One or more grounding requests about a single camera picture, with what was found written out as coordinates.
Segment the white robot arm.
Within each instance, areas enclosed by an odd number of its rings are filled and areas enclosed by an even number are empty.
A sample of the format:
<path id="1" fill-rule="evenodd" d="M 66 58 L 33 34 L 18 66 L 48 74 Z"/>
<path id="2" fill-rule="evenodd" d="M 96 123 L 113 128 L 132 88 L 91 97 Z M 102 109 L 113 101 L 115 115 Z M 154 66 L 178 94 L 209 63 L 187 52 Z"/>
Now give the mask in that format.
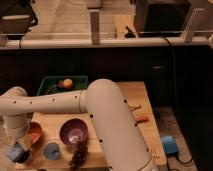
<path id="1" fill-rule="evenodd" d="M 87 113 L 110 171 L 159 171 L 123 92 L 111 80 L 98 79 L 85 90 L 35 97 L 13 87 L 0 96 L 0 115 L 15 139 L 24 136 L 28 126 L 24 117 L 34 112 Z"/>

